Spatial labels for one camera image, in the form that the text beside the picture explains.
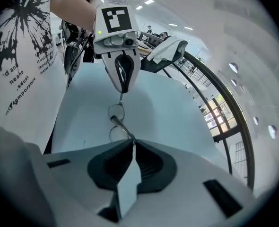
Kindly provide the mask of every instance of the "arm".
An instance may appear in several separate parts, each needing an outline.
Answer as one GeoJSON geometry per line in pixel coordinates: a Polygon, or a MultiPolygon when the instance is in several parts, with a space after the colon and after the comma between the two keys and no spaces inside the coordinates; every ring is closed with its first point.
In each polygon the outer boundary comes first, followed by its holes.
{"type": "Polygon", "coordinates": [[[50,0],[50,11],[69,23],[93,29],[96,9],[86,0],[50,0]]]}

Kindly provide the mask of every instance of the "white t-shirt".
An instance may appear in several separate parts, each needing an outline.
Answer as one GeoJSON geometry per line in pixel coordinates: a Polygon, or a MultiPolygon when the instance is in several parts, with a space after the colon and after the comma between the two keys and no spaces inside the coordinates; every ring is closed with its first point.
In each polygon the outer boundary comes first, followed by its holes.
{"type": "Polygon", "coordinates": [[[13,0],[0,13],[0,127],[42,152],[67,83],[52,40],[49,3],[13,0]]]}

